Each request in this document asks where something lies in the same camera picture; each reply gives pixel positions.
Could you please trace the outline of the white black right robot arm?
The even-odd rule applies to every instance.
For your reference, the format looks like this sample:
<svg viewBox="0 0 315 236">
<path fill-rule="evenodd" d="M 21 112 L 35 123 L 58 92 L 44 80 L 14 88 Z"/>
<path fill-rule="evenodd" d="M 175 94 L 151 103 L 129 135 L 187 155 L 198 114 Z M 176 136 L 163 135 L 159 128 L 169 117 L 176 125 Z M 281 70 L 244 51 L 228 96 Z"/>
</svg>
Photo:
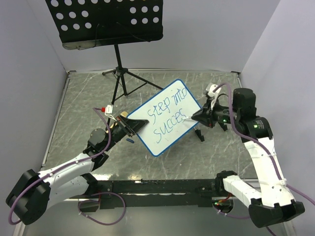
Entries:
<svg viewBox="0 0 315 236">
<path fill-rule="evenodd" d="M 258 228 L 301 215 L 305 212 L 304 204 L 296 201 L 286 184 L 270 124 L 256 114 L 256 95 L 248 88 L 229 89 L 226 107 L 219 103 L 220 90 L 217 85 L 209 86 L 205 91 L 206 103 L 191 118 L 210 128 L 219 124 L 227 130 L 227 125 L 231 125 L 252 159 L 260 189 L 251 187 L 234 171 L 222 171 L 216 177 L 216 192 L 221 196 L 229 193 L 240 200 Z"/>
</svg>

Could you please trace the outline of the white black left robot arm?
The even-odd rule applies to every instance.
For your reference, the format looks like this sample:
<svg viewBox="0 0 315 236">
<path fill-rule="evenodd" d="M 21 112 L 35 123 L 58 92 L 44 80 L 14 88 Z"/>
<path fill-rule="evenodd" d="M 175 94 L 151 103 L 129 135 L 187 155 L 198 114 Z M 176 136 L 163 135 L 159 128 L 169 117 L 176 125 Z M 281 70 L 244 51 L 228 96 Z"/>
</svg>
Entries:
<svg viewBox="0 0 315 236">
<path fill-rule="evenodd" d="M 45 171 L 25 171 L 15 184 L 5 202 L 10 213 L 29 225 L 38 220 L 53 205 L 75 196 L 93 197 L 98 181 L 92 171 L 108 159 L 106 152 L 125 136 L 136 135 L 149 123 L 146 119 L 117 117 L 107 131 L 93 130 L 87 148 L 73 159 Z"/>
</svg>

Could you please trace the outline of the blue framed whiteboard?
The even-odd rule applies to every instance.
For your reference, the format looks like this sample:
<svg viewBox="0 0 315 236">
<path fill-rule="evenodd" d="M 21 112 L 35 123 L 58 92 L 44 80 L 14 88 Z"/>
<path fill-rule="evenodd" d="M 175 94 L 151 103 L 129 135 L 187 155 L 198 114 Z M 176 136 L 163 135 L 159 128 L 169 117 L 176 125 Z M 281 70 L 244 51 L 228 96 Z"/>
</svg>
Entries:
<svg viewBox="0 0 315 236">
<path fill-rule="evenodd" d="M 198 124 L 182 118 L 191 117 L 200 108 L 185 83 L 177 79 L 127 117 L 149 121 L 137 136 L 152 156 L 159 156 Z"/>
</svg>

